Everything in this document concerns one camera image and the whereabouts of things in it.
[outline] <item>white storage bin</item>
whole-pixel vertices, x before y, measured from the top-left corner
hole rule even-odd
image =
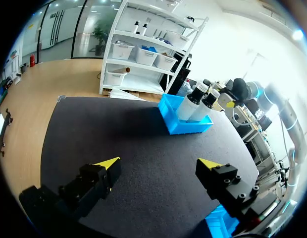
[[[163,54],[160,54],[155,59],[154,64],[157,66],[157,68],[170,71],[177,61],[178,60],[174,57],[168,57]]]
[[[189,38],[186,38],[185,36],[174,31],[167,31],[165,39],[170,41],[173,46],[178,47],[180,49],[183,49],[185,47],[185,44],[189,41]]]
[[[159,53],[147,51],[147,50],[137,47],[136,62],[140,64],[152,66],[155,58],[157,58],[158,55]]]
[[[113,43],[112,58],[119,60],[123,59],[128,60],[130,53],[134,47],[135,46],[126,45],[126,44]]]
[[[105,85],[120,86],[127,73],[111,73],[106,70]]]

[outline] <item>glass door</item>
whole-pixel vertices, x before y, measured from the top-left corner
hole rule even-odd
[[[39,40],[39,62],[71,58],[72,41],[84,0],[57,0],[48,5]]]
[[[82,12],[73,49],[73,58],[103,58],[107,38],[120,2],[88,0]]]

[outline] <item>black table surface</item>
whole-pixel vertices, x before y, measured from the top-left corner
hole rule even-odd
[[[234,165],[250,184],[257,178],[225,113],[210,117],[214,125],[204,133],[169,135],[157,103],[62,99],[47,128],[41,183],[57,192],[82,165],[120,157],[122,174],[110,195],[80,222],[120,238],[190,237],[218,205],[195,176],[198,157]]]

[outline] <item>metal rack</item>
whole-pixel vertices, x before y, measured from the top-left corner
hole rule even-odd
[[[140,14],[142,13],[150,13],[154,14],[156,17],[162,18],[162,20],[167,21],[168,23],[175,24],[176,27],[182,28],[182,34],[185,32],[186,29],[192,29],[192,31],[187,35],[187,37],[191,36],[192,34],[196,34],[193,39],[191,39],[191,44],[189,45],[187,51],[184,51],[182,49],[179,49],[175,46],[172,46],[170,44],[167,44],[163,41],[160,41],[158,39],[148,37],[148,36],[142,36],[137,35],[131,32],[123,31],[117,29],[117,25],[119,24],[120,20],[123,18],[123,14],[126,11],[126,9],[134,9],[136,11],[140,11]],[[180,72],[181,67],[183,66],[185,59],[189,56],[189,53],[197,41],[198,37],[200,36],[202,30],[204,29],[204,26],[208,22],[208,17],[203,19],[203,23],[196,27],[191,22],[187,21],[185,18],[182,18],[180,16],[177,16],[176,14],[169,12],[167,10],[161,9],[159,7],[153,6],[149,3],[139,1],[139,0],[124,0],[117,12],[117,15],[115,17],[115,20],[113,22],[112,28],[110,30],[108,40],[106,43],[106,49],[104,53],[103,63],[102,63],[102,71],[101,71],[101,80],[100,80],[100,94],[102,94],[103,89],[122,89],[122,90],[130,90],[130,91],[137,91],[137,92],[147,92],[147,93],[154,93],[154,94],[163,94],[168,93],[170,87],[172,86],[174,80],[176,79],[178,73]],[[120,59],[112,59],[109,57],[109,52],[111,49],[113,38],[116,36],[120,37],[127,37],[128,39],[133,39],[135,41],[141,42],[142,44],[146,43],[153,43],[159,47],[162,47],[166,50],[171,51],[171,55],[174,55],[175,52],[181,53],[184,55],[183,59],[179,62],[179,65],[175,72],[163,70],[160,68],[157,68],[156,66],[148,66],[136,63],[133,59],[128,60],[120,60]],[[113,65],[124,65],[129,67],[135,67],[140,70],[147,70],[146,75],[148,76],[154,73],[158,73],[158,76],[156,78],[145,78],[142,77],[141,74],[139,75],[126,75],[124,78],[123,83],[120,86],[112,86],[112,85],[105,85],[104,79],[106,74],[106,67],[108,64]],[[166,90],[164,91],[162,87],[159,84],[159,81],[161,80],[162,76],[164,74],[167,74],[167,81],[166,81]]]

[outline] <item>wooden floor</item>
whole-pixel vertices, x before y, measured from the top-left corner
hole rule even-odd
[[[8,108],[14,118],[4,136],[2,168],[12,193],[31,185],[40,187],[41,150],[48,123],[59,95],[104,97],[99,95],[97,74],[102,59],[57,60],[27,68],[21,82],[12,85],[0,112]],[[140,93],[139,97],[159,102],[160,95]]]

